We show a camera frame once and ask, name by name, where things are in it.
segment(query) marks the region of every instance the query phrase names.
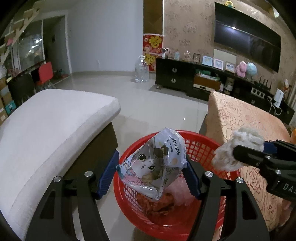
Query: minion toy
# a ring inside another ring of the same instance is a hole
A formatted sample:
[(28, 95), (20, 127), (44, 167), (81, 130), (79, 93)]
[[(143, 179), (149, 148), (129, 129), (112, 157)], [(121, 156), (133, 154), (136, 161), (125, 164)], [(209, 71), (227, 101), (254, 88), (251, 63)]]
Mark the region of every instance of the minion toy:
[(234, 8), (232, 1), (226, 1), (225, 6)]

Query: red poster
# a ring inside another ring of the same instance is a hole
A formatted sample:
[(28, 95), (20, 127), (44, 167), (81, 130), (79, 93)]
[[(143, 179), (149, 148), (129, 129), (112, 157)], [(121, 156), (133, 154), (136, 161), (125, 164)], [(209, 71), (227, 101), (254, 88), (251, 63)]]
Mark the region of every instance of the red poster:
[(149, 71), (156, 71), (156, 59), (162, 56), (163, 35), (144, 34), (143, 36), (143, 54), (149, 65)]

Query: cartoon cat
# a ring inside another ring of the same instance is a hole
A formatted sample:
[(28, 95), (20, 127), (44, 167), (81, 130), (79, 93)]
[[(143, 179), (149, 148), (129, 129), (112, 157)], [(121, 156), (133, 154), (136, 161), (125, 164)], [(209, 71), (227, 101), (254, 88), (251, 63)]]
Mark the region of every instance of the cartoon cat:
[(164, 169), (163, 157), (168, 155), (168, 151), (169, 149), (165, 145), (156, 148), (155, 138), (151, 138), (134, 153), (131, 166), (124, 176), (125, 181), (159, 189)]

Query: pink figurine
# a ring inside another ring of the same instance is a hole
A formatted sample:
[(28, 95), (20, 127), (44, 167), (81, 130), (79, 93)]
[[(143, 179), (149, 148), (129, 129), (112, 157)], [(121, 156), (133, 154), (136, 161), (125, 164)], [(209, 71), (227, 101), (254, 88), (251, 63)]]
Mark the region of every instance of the pink figurine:
[(235, 68), (235, 72), (239, 77), (244, 78), (247, 71), (247, 64), (245, 61), (239, 63), (239, 65)]

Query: wall-mounted tv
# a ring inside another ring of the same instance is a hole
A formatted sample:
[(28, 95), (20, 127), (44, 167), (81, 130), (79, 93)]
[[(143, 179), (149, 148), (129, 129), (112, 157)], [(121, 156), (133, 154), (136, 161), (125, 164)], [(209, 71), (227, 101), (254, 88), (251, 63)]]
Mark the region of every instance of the wall-mounted tv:
[(216, 43), (279, 71), (281, 36), (250, 16), (215, 2)]

